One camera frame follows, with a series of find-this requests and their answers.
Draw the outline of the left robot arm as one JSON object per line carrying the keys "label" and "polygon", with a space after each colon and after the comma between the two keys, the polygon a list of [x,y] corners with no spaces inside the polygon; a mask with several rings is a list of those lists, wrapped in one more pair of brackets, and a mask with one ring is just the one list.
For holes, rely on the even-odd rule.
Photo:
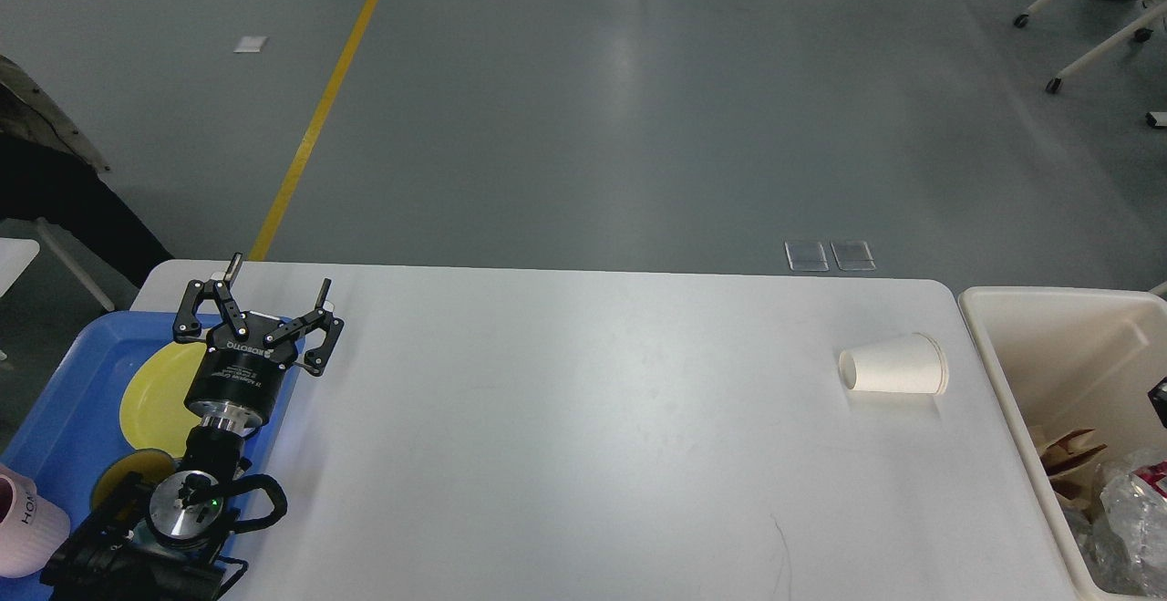
{"label": "left robot arm", "polygon": [[242,263],[235,254],[221,278],[187,284],[172,322],[174,343],[201,347],[183,399],[197,419],[184,453],[155,482],[114,477],[40,573],[54,600],[221,600],[249,571],[225,544],[287,513],[284,488],[251,471],[244,450],[271,421],[289,369],[324,373],[345,322],[326,299],[329,278],[302,316],[242,310],[232,294]]}

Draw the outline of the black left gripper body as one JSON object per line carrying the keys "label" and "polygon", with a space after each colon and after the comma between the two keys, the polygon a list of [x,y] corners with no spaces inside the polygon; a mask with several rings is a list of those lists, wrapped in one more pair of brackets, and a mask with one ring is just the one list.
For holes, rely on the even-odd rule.
{"label": "black left gripper body", "polygon": [[250,438],[274,415],[284,378],[300,355],[296,342],[242,338],[228,326],[209,331],[184,407],[204,426]]}

